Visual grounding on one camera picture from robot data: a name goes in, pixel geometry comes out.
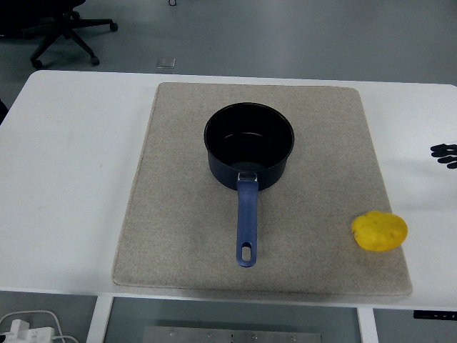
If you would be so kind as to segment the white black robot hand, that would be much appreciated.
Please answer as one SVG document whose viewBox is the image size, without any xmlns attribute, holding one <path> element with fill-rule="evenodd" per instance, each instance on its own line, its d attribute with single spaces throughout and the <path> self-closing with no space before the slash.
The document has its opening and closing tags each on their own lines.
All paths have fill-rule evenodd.
<svg viewBox="0 0 457 343">
<path fill-rule="evenodd" d="M 456 143 L 437 144 L 430 148 L 431 156 L 448 169 L 457 169 Z"/>
</svg>

